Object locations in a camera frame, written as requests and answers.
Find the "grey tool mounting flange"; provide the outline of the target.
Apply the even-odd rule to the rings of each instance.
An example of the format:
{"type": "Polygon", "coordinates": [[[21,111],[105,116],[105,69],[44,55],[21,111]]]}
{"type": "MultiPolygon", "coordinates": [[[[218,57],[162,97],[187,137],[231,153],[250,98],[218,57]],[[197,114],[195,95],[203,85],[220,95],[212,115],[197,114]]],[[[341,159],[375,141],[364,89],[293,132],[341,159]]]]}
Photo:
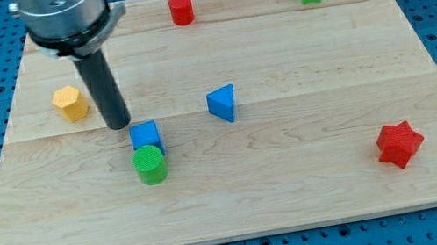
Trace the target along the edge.
{"type": "Polygon", "coordinates": [[[28,34],[41,53],[50,58],[69,57],[74,61],[80,61],[101,48],[125,13],[124,3],[115,4],[113,9],[108,6],[92,26],[73,36],[49,39],[40,37],[32,30],[29,30],[28,34]]]}

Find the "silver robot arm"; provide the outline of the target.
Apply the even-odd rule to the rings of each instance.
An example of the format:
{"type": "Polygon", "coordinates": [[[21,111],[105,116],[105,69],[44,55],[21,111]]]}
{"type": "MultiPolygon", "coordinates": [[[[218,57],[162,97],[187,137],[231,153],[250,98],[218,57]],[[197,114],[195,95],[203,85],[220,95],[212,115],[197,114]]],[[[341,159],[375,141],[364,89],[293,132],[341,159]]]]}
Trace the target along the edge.
{"type": "Polygon", "coordinates": [[[27,34],[46,55],[72,60],[110,129],[128,126],[132,117],[102,50],[126,13],[124,3],[11,0],[8,10],[23,20],[27,34]]]}

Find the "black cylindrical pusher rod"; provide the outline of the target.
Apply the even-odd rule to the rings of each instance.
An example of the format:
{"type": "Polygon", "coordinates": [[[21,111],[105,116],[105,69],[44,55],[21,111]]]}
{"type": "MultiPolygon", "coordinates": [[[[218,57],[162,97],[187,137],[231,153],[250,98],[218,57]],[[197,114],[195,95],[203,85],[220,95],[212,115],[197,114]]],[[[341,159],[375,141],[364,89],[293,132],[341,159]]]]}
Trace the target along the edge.
{"type": "Polygon", "coordinates": [[[112,75],[107,60],[101,50],[73,62],[80,77],[89,90],[104,123],[111,130],[128,126],[131,117],[117,81],[112,75]]]}

